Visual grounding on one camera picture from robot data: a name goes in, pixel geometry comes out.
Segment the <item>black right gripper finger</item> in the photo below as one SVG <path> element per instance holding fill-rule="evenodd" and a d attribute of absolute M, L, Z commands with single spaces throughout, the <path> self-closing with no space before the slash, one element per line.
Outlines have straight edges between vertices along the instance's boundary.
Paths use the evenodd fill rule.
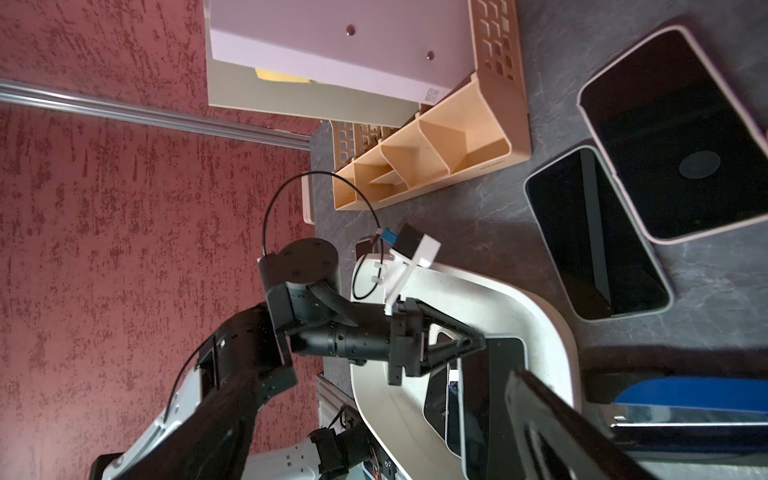
<path fill-rule="evenodd" d="M 528 479 L 651 479 L 528 370 L 510 373 L 505 401 Z"/>

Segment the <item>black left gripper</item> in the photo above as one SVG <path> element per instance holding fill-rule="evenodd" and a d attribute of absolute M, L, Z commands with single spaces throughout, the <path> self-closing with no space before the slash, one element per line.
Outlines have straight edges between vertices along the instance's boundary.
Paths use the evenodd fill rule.
<path fill-rule="evenodd" d="M 344 358 L 356 364 L 385 361 L 391 385 L 401 384 L 405 377 L 438 371 L 486 347 L 480 330 L 424 301 L 398 301 L 390 316 L 381 305 L 355 303 L 349 310 L 352 319 L 317 300 L 311 300 L 309 306 L 300 318 L 288 300 L 281 303 L 281 333 L 289 338 L 295 354 Z M 435 329 L 447 330 L 451 340 L 432 341 Z"/>

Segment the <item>white plastic storage tray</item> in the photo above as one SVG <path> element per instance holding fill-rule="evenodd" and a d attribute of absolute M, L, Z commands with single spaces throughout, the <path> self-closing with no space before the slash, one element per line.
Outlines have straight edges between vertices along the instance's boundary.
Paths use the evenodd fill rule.
<path fill-rule="evenodd" d="M 516 337 L 526 366 L 574 410 L 583 395 L 578 350 L 563 315 L 542 297 L 498 280 L 434 263 L 418 268 L 402 292 L 481 330 L 490 337 Z M 369 361 L 350 368 L 358 411 L 406 479 L 461 479 L 461 460 L 427 423 L 423 403 L 428 379 L 387 382 L 387 366 Z"/>

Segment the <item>large pink case phone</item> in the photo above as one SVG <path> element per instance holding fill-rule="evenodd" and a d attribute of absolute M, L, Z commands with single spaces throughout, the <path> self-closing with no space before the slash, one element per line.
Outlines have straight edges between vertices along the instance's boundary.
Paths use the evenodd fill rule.
<path fill-rule="evenodd" d="M 577 106 L 644 236 L 673 245 L 767 219 L 767 140 L 692 33 L 661 28 Z"/>

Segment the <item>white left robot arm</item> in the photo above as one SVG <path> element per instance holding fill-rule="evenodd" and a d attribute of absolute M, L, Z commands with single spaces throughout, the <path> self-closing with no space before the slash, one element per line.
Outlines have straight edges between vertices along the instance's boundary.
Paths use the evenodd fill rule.
<path fill-rule="evenodd" d="M 266 299 L 225 321 L 192 353 L 169 400 L 122 453 L 99 456 L 94 479 L 342 479 L 375 460 L 370 430 L 320 428 L 300 443 L 250 453 L 258 413 L 293 388 L 297 355 L 383 361 L 400 385 L 482 350 L 478 330 L 415 299 L 354 303 L 340 292 L 338 253 L 306 238 L 258 265 Z"/>

